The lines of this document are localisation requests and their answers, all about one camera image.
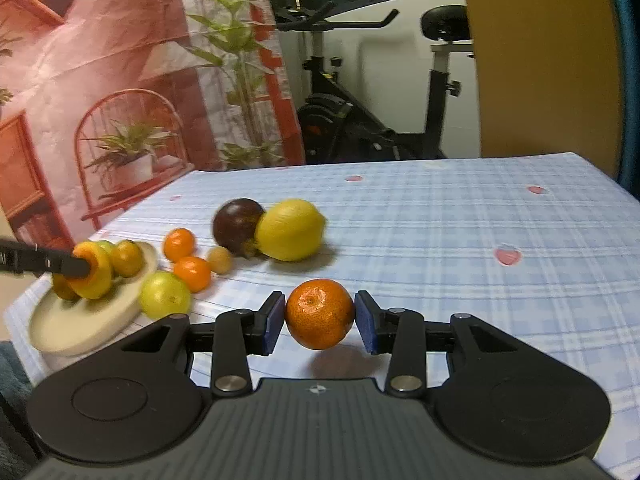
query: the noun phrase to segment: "exercise bike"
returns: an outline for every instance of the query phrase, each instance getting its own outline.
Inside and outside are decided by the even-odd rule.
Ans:
[[[449,54],[473,52],[473,44],[455,43],[470,40],[465,6],[436,7],[422,16],[422,33],[434,44],[433,69],[426,126],[420,133],[398,134],[387,128],[338,82],[342,59],[331,58],[332,72],[324,68],[322,34],[336,28],[383,28],[399,14],[393,9],[379,22],[330,22],[333,2],[316,11],[303,7],[279,9],[276,23],[280,31],[310,31],[312,55],[303,63],[311,72],[311,95],[298,110],[306,162],[329,164],[334,162],[372,162],[381,160],[412,160],[417,158],[446,158],[440,150],[447,94],[458,96],[460,83],[449,81]]]

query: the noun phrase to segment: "bike handlebar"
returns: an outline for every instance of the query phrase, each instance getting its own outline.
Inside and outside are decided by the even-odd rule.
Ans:
[[[384,20],[379,22],[327,22],[324,21],[326,17],[329,15],[335,8],[334,2],[327,2],[322,7],[320,7],[316,12],[313,12],[306,18],[302,18],[301,20],[297,19],[290,12],[280,12],[279,15],[289,20],[288,23],[278,23],[278,30],[286,31],[286,30],[333,30],[334,28],[383,28],[386,27],[389,23],[391,23],[400,11],[398,9],[392,9],[391,12],[388,13]]]

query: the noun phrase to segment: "dark purple fruit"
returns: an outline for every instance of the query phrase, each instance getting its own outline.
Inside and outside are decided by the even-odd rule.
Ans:
[[[257,252],[255,228],[264,209],[250,198],[236,198],[223,205],[213,217],[216,243],[237,256],[251,258]]]

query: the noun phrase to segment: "cream oval plate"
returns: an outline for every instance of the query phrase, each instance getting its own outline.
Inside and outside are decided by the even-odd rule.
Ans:
[[[31,345],[40,352],[72,357],[109,341],[139,313],[142,281],[158,269],[153,245],[136,241],[145,256],[145,267],[131,278],[117,278],[99,300],[61,300],[51,288],[37,304],[29,322]]]

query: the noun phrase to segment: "white wall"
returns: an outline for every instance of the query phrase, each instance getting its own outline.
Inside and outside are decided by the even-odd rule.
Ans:
[[[324,35],[325,57],[344,59],[341,83],[389,128],[397,132],[424,129],[431,40],[420,31],[420,18],[441,5],[465,0],[391,0],[332,17],[335,21],[380,20],[393,8],[400,15],[379,30],[332,30]],[[280,34],[289,84],[296,107],[308,95],[301,34]],[[450,58],[450,78],[462,83],[462,94],[447,99],[442,151],[450,158],[480,156],[476,67],[466,54]]]

